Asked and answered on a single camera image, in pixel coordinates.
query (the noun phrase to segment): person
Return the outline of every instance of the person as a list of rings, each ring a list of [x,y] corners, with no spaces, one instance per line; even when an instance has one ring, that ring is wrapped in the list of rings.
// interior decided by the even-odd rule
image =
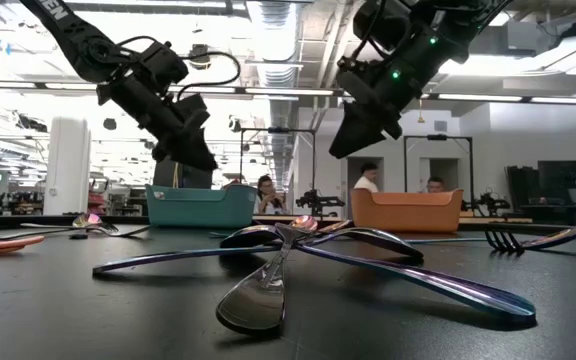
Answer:
[[[377,188],[377,171],[379,167],[373,163],[365,163],[361,167],[361,177],[355,184],[355,189],[368,189],[370,192],[379,192]]]
[[[444,192],[444,180],[439,176],[431,176],[426,184],[426,190],[429,194]]]
[[[282,215],[286,214],[286,202],[281,194],[277,194],[272,179],[264,175],[257,181],[256,214]]]

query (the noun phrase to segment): plastic bin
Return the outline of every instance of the plastic bin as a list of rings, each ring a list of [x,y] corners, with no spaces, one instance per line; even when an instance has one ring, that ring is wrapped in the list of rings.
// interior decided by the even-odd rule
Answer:
[[[148,217],[156,226],[241,228],[252,223],[256,194],[245,185],[226,190],[146,185]]]
[[[354,189],[355,226],[391,232],[452,233],[459,228],[463,190],[435,194],[371,193]]]

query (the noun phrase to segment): fork tines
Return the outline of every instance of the fork tines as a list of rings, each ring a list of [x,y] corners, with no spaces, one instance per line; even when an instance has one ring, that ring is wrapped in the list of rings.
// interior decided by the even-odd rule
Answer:
[[[525,251],[521,243],[517,241],[510,232],[504,232],[503,230],[485,230],[484,233],[486,234],[488,244],[497,251],[518,254]]]

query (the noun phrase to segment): teal bin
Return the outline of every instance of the teal bin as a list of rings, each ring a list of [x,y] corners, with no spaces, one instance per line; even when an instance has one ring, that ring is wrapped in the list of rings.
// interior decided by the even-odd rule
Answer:
[[[226,190],[175,189],[146,185],[151,225],[242,228],[252,223],[257,189],[231,185]]]

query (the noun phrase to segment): man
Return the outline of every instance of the man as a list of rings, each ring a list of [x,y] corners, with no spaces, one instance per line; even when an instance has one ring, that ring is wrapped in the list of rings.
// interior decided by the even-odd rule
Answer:
[[[355,189],[368,189],[370,192],[379,192],[375,182],[377,181],[379,168],[373,163],[365,163],[361,167],[361,177],[355,184]]]
[[[426,190],[428,190],[429,194],[444,192],[444,180],[439,176],[431,176],[430,179],[428,179]]]

